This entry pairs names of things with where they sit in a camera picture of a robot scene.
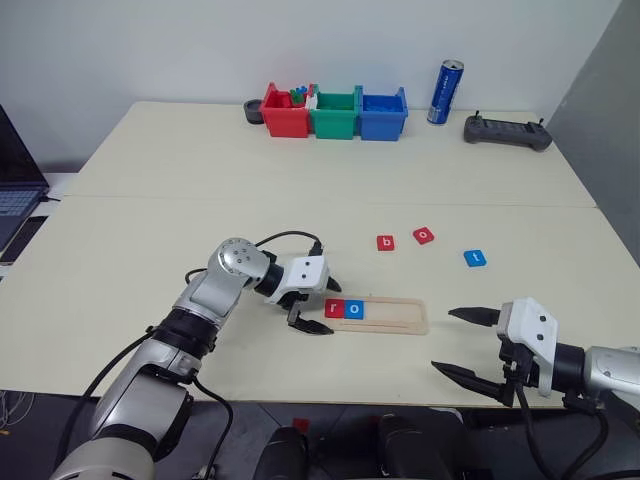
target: white wall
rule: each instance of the white wall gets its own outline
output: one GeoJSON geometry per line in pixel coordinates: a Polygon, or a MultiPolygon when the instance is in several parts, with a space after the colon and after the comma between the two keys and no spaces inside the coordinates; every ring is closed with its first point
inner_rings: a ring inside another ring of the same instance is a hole
{"type": "Polygon", "coordinates": [[[139,99],[241,102],[269,80],[406,88],[549,117],[619,0],[0,0],[0,102],[43,168],[79,166],[139,99]]]}

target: green bin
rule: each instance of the green bin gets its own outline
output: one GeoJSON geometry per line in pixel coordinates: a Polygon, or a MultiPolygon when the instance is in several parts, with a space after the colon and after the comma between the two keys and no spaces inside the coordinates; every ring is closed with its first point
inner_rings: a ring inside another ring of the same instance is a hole
{"type": "Polygon", "coordinates": [[[357,133],[360,85],[353,93],[318,92],[318,104],[311,110],[311,121],[317,138],[351,140],[357,133]]]}

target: red bin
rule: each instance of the red bin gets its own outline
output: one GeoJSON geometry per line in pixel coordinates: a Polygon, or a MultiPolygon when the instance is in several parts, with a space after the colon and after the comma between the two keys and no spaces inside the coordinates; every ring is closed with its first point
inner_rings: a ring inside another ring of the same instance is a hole
{"type": "Polygon", "coordinates": [[[293,104],[291,94],[278,90],[273,82],[267,87],[260,112],[272,137],[306,138],[311,132],[311,118],[304,101],[293,104]]]}

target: plastic bin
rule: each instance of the plastic bin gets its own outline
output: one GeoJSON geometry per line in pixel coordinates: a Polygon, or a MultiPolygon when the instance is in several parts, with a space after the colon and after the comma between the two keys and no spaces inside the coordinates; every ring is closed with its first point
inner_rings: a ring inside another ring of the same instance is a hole
{"type": "Polygon", "coordinates": [[[317,138],[351,140],[357,133],[358,98],[362,87],[353,93],[318,92],[318,105],[311,110],[311,120],[317,138]]]}
{"type": "Polygon", "coordinates": [[[260,112],[272,137],[306,138],[311,131],[309,110],[304,108],[304,102],[294,105],[291,94],[278,90],[273,82],[267,87],[260,112]]]}
{"type": "Polygon", "coordinates": [[[395,95],[363,95],[361,90],[358,103],[363,140],[398,140],[409,116],[403,87],[395,95]]]}

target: gray wall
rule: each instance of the gray wall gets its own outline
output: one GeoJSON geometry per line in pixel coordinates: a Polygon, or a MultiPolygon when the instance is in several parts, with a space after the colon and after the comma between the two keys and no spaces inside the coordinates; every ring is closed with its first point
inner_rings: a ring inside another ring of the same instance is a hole
{"type": "Polygon", "coordinates": [[[136,100],[239,103],[274,80],[402,85],[424,106],[445,58],[466,66],[457,108],[548,118],[618,4],[0,0],[0,103],[49,171],[82,165],[136,100]]]}
{"type": "Polygon", "coordinates": [[[640,2],[620,4],[549,131],[640,264],[640,2]]]}

